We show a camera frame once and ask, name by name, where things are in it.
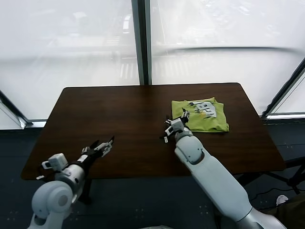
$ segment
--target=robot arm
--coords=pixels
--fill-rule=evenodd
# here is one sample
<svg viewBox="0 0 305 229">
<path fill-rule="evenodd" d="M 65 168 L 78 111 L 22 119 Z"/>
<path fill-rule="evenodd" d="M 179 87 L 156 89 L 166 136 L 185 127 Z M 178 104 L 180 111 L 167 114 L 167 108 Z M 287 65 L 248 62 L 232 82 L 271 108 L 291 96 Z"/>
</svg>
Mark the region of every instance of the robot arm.
<svg viewBox="0 0 305 229">
<path fill-rule="evenodd" d="M 105 156 L 112 148 L 114 138 L 82 150 L 82 156 L 68 165 L 64 154 L 55 154 L 42 163 L 44 169 L 52 168 L 55 180 L 42 185 L 32 199 L 33 217 L 28 229 L 61 229 L 63 220 L 82 193 L 85 178 L 94 161 Z"/>
<path fill-rule="evenodd" d="M 218 210 L 241 229 L 285 229 L 275 217 L 251 206 L 246 190 L 187 128 L 189 115 L 183 110 L 181 117 L 166 121 L 171 131 L 165 131 L 165 142 L 169 136 L 175 136 L 176 155 Z"/>
</svg>

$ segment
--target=wooden table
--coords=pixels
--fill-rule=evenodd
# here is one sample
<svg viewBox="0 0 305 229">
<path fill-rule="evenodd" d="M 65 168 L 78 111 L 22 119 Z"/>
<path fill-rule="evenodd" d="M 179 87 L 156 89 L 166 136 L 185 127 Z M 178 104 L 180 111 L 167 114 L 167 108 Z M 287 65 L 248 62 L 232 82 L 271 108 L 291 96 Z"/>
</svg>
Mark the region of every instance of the wooden table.
<svg viewBox="0 0 305 229">
<path fill-rule="evenodd" d="M 224 103 L 229 133 L 194 133 L 233 174 L 285 168 L 267 130 L 238 83 L 65 88 L 26 163 L 21 177 L 35 179 L 37 167 L 56 153 L 68 161 L 97 139 L 115 136 L 111 152 L 88 178 L 166 177 L 190 173 L 165 144 L 171 101 L 215 97 Z"/>
</svg>

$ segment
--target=black cable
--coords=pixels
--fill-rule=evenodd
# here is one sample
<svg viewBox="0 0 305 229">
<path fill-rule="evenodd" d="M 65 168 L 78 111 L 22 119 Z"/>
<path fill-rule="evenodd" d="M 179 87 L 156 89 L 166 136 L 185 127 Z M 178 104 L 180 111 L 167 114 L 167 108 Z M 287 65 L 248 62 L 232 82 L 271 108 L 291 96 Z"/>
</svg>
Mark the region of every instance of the black cable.
<svg viewBox="0 0 305 229">
<path fill-rule="evenodd" d="M 272 190 L 279 190 L 279 191 L 287 192 L 287 191 L 292 191 L 292 190 L 294 190 L 294 189 L 293 189 L 293 188 L 291 188 L 291 189 L 280 189 L 280 188 L 273 187 L 272 189 L 270 189 L 270 190 L 268 190 L 268 191 L 266 191 L 266 192 L 257 193 L 257 194 L 255 195 L 255 197 L 252 198 L 252 199 L 250 200 L 250 202 L 253 201 L 253 200 L 255 200 L 259 195 L 266 194 L 266 193 L 268 193 L 268 192 L 271 192 Z"/>
</svg>

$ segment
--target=glass window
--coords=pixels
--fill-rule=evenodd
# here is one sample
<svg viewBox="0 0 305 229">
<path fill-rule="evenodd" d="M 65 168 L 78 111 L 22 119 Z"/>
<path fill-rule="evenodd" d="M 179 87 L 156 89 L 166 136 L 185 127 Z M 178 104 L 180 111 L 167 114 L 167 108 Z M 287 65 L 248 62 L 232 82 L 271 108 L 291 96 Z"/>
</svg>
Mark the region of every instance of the glass window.
<svg viewBox="0 0 305 229">
<path fill-rule="evenodd" d="M 286 96 L 280 101 L 272 114 L 302 115 L 305 117 L 305 74 L 296 82 Z"/>
<path fill-rule="evenodd" d="M 151 0 L 152 83 L 238 82 L 262 114 L 304 58 L 302 0 Z"/>
<path fill-rule="evenodd" d="M 28 119 L 65 87 L 139 84 L 130 0 L 10 0 L 0 18 L 0 90 Z"/>
</svg>

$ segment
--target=gray floor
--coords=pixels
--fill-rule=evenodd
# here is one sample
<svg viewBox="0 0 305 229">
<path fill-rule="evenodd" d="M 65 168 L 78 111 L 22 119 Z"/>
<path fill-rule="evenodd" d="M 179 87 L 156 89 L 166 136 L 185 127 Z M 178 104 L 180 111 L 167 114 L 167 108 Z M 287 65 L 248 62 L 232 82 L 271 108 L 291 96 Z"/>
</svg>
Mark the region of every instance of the gray floor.
<svg viewBox="0 0 305 229">
<path fill-rule="evenodd" d="M 266 125 L 284 159 L 305 156 L 305 124 Z M 31 198 L 42 184 L 20 179 L 39 129 L 0 131 L 0 225 L 5 229 L 27 228 Z M 277 172 L 289 177 L 296 168 Z M 283 182 L 262 176 L 245 188 L 249 198 L 272 187 L 288 189 Z M 299 188 L 305 189 L 305 182 Z M 274 205 L 278 195 L 293 191 L 271 191 L 252 202 L 256 208 Z M 167 225 L 175 229 L 215 229 L 213 206 L 192 177 L 107 179 L 92 183 L 93 204 L 78 203 L 63 224 L 64 229 L 136 229 Z M 235 228 L 223 219 L 222 228 Z"/>
</svg>

